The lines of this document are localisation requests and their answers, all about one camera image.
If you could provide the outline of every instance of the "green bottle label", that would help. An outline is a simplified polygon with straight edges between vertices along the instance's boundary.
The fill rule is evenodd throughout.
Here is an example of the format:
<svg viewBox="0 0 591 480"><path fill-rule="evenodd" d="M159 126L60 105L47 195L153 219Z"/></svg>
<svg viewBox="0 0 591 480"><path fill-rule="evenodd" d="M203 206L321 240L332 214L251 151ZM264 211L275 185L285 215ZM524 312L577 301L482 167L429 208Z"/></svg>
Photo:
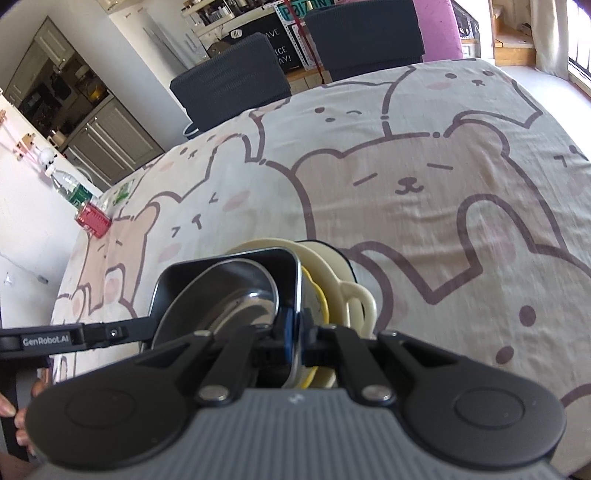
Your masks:
<svg viewBox="0 0 591 480"><path fill-rule="evenodd" d="M72 195L70 195L70 198L68 198L68 202L70 202L74 207L80 208L84 202L89 202L91 199L91 192L86 190L82 185L78 185L72 192Z"/></svg>

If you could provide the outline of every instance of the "pink chair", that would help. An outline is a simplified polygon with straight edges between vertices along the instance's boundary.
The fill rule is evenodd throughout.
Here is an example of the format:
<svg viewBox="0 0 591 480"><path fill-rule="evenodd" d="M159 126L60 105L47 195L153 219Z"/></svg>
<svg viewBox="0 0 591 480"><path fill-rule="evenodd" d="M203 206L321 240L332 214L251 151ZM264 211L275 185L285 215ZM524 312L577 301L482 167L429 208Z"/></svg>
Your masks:
<svg viewBox="0 0 591 480"><path fill-rule="evenodd" d="M346 4L363 0L340 0ZM451 0L413 0L418 26L423 36L423 61L458 60L463 58L460 32Z"/></svg>

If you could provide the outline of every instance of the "white curtain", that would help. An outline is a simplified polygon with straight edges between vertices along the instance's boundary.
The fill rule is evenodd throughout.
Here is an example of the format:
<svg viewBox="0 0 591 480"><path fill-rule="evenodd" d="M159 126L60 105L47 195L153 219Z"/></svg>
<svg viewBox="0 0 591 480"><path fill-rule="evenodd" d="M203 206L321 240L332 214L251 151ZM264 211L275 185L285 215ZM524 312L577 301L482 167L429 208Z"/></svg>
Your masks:
<svg viewBox="0 0 591 480"><path fill-rule="evenodd" d="M569 78L569 24L567 0L531 0L531 30L537 67L557 77Z"/></svg>

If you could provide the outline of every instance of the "red can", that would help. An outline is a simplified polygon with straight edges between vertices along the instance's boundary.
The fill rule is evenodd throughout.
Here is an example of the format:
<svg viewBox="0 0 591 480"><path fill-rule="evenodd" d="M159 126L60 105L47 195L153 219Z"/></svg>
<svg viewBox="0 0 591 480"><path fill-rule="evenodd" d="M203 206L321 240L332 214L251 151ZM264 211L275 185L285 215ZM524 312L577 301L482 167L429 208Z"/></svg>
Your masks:
<svg viewBox="0 0 591 480"><path fill-rule="evenodd" d="M111 227L111 219L90 202L82 204L76 215L76 222L97 238L102 238Z"/></svg>

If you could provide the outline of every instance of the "yellow rim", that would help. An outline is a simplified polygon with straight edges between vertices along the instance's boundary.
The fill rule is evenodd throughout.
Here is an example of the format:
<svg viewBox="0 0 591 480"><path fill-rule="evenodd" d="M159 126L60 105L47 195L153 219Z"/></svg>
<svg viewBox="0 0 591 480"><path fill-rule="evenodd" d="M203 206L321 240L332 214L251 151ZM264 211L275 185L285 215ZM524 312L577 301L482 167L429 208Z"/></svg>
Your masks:
<svg viewBox="0 0 591 480"><path fill-rule="evenodd" d="M312 286L314 287L316 295L318 296L318 299L320 300L320 308L322 309L322 320L324 321L324 323L330 323L329 304L328 304L328 301L326 300L326 296L324 295L324 292L322 291L322 288L320 288L320 286L316 282L314 282L314 280L312 280L312 275L310 275L310 272L308 272L303 266L302 266L301 270L304 273L304 275L308 278L310 283L312 283ZM306 379L300 384L300 388L308 388L310 386L310 384L312 383L312 380L314 380L314 376L316 375L317 370L318 370L318 367L312 367L310 369L310 372L306 376Z"/></svg>

